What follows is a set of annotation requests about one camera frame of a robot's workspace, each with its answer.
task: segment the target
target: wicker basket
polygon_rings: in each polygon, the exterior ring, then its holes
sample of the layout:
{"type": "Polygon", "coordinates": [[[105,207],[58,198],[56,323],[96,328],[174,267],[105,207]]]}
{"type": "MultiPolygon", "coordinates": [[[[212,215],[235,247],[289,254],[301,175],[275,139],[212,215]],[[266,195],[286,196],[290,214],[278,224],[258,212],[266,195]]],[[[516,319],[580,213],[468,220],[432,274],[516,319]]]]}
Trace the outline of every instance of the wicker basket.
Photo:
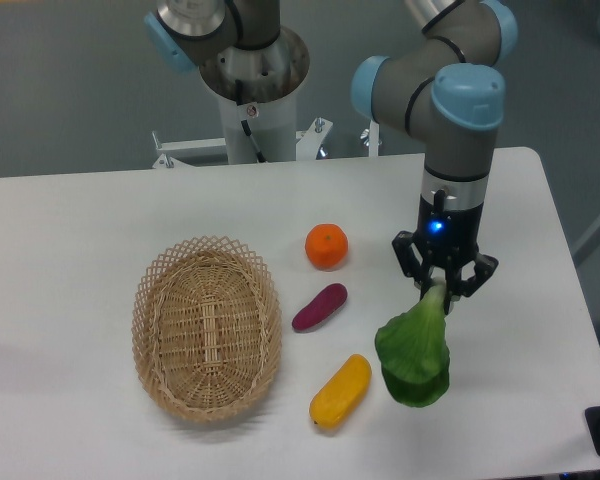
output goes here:
{"type": "Polygon", "coordinates": [[[280,360],[280,307],[262,258],[227,237],[175,245],[142,278],[133,356],[164,410],[222,420],[267,391],[280,360]]]}

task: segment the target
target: gray floor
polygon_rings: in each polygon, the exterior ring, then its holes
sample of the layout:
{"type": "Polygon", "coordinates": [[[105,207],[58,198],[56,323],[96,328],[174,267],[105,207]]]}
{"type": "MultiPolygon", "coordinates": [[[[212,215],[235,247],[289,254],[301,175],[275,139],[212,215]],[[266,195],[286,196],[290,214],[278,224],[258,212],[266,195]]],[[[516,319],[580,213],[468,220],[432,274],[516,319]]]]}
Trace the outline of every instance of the gray floor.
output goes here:
{"type": "MultiPolygon", "coordinates": [[[[149,168],[152,130],[164,141],[221,136],[196,74],[172,73],[147,40],[142,17],[153,5],[0,5],[0,177],[149,168]]],[[[508,88],[499,146],[541,155],[572,244],[600,212],[600,0],[508,5],[520,42],[499,66],[508,88]]],[[[400,0],[282,0],[282,16],[311,52],[299,128],[324,116],[336,125],[332,156],[360,155],[366,122],[349,103],[351,76],[368,56],[417,48],[414,22],[400,0]]],[[[398,132],[383,137],[383,153],[422,150],[398,132]]],[[[600,248],[578,273],[600,339],[600,248]]]]}

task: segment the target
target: blue joint cap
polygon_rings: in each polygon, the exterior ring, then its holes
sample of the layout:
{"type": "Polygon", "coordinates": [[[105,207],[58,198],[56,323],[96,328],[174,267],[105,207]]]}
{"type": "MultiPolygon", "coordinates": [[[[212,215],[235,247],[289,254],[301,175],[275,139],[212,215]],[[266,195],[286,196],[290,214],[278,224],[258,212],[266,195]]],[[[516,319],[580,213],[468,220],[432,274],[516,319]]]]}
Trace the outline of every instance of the blue joint cap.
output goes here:
{"type": "Polygon", "coordinates": [[[151,42],[171,68],[178,73],[189,72],[195,68],[195,64],[171,38],[164,27],[160,25],[160,22],[152,13],[148,13],[144,17],[144,25],[151,42]]]}
{"type": "Polygon", "coordinates": [[[485,65],[456,63],[441,68],[431,99],[447,119],[469,130],[487,131],[502,123],[504,78],[485,65]]]}
{"type": "Polygon", "coordinates": [[[502,5],[498,0],[482,0],[487,7],[493,10],[500,23],[500,55],[502,60],[515,48],[518,43],[518,22],[509,8],[502,5]]]}
{"type": "Polygon", "coordinates": [[[358,113],[374,120],[371,108],[373,84],[376,81],[378,70],[382,63],[389,57],[375,56],[367,58],[360,64],[351,81],[351,103],[358,113]]]}

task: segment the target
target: tangerine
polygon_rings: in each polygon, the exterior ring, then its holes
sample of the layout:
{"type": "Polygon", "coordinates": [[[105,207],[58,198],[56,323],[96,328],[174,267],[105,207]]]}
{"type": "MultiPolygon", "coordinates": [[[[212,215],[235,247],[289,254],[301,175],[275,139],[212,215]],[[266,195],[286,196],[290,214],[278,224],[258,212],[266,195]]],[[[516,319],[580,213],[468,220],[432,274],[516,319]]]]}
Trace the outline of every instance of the tangerine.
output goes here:
{"type": "Polygon", "coordinates": [[[321,270],[335,267],[349,251],[349,241],[342,229],[333,223],[322,223],[311,229],[304,244],[309,261],[321,270]]]}

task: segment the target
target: plastic vegetable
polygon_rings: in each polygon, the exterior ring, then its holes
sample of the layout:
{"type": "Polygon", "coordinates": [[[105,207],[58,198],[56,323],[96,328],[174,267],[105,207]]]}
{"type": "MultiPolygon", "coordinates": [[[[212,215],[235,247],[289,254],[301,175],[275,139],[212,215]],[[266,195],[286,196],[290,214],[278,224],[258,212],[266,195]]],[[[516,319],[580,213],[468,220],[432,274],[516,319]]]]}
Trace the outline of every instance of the plastic vegetable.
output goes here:
{"type": "Polygon", "coordinates": [[[311,229],[304,244],[309,261],[319,269],[338,265],[349,251],[347,236],[338,225],[323,223],[311,229]]]}
{"type": "Polygon", "coordinates": [[[309,415],[321,428],[336,428],[360,404],[371,381],[371,366],[362,355],[353,354],[317,393],[309,415]]]}
{"type": "Polygon", "coordinates": [[[332,283],[296,314],[291,326],[298,332],[315,327],[328,319],[346,301],[347,289],[345,286],[341,283],[332,283]]]}
{"type": "Polygon", "coordinates": [[[411,310],[378,330],[376,352],[387,390],[400,403],[426,407],[449,389],[445,286],[434,285],[411,310]]]}

